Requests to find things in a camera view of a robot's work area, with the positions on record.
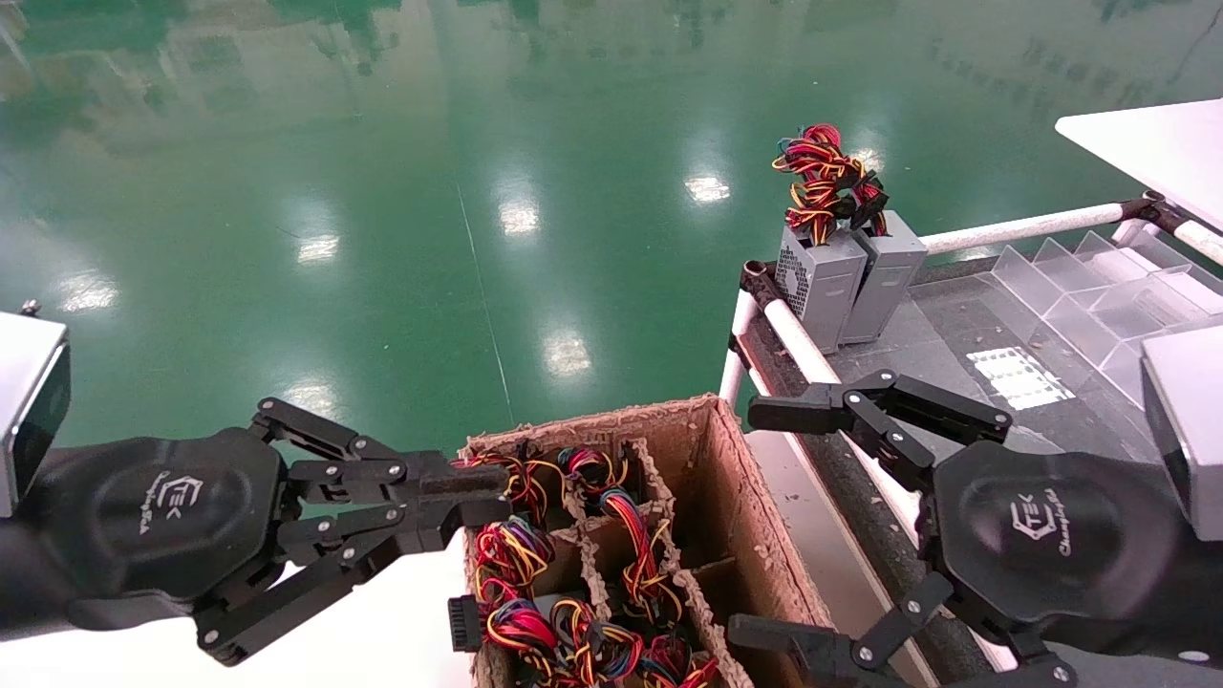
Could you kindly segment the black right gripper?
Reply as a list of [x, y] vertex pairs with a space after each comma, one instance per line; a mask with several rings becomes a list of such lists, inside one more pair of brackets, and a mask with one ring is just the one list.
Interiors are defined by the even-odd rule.
[[[904, 423], [966, 448], [936, 466]], [[892, 370], [756, 395], [748, 426], [848, 435], [901, 488], [927, 492], [936, 525], [943, 576], [926, 576], [860, 639], [731, 615], [730, 643], [786, 655], [807, 686], [907, 687], [884, 666], [940, 607], [1018, 654], [1018, 667], [953, 687], [1076, 687], [1040, 637], [1098, 655], [1221, 660], [1221, 544], [1192, 532], [1159, 466], [1003, 447], [1007, 411]]]

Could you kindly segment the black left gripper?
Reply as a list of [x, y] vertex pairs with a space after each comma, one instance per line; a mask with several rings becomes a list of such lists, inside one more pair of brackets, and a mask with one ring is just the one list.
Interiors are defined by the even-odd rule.
[[[131, 631], [186, 617], [265, 549], [287, 470], [245, 428], [54, 448], [2, 521], [5, 639]], [[226, 667], [297, 631], [406, 556], [446, 550], [464, 527], [505, 521], [506, 499], [419, 499], [272, 532], [270, 562], [297, 569], [197, 613], [198, 645]]]

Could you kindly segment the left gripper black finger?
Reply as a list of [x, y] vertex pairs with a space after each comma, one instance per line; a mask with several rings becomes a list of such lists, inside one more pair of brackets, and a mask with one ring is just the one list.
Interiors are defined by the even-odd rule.
[[311, 505], [406, 503], [411, 499], [477, 492], [501, 497], [501, 467], [457, 467], [439, 450], [400, 452], [353, 428], [278, 398], [260, 400], [249, 431], [267, 444], [287, 441], [309, 459], [289, 466], [294, 495]]

